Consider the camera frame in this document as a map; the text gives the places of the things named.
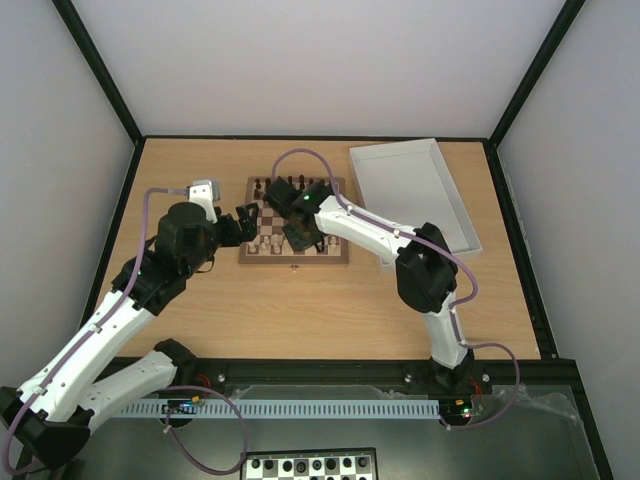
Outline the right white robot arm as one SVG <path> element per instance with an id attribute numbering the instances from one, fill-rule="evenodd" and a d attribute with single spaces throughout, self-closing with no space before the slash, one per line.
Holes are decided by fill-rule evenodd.
<path id="1" fill-rule="evenodd" d="M 458 265 L 438 227 L 393 223 L 321 182 L 301 191 L 279 177 L 266 183 L 263 201 L 283 218 L 283 235 L 295 252 L 322 250 L 334 236 L 392 264 L 399 297 L 423 315 L 434 380 L 450 392 L 470 381 L 474 355 L 455 316 Z"/>

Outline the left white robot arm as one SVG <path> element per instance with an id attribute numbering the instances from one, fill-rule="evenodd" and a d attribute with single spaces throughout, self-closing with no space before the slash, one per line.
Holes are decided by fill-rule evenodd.
<path id="1" fill-rule="evenodd" d="M 129 403 L 172 385 L 188 388 L 195 355 L 179 342 L 159 342 L 134 364 L 99 374 L 124 344 L 186 289 L 187 281 L 221 247 L 257 235 L 258 207 L 222 214 L 211 205 L 172 205 L 155 236 L 143 235 L 93 316 L 37 374 L 1 390 L 1 420 L 35 460 L 27 471 L 56 469 L 72 460 L 107 419 Z"/>

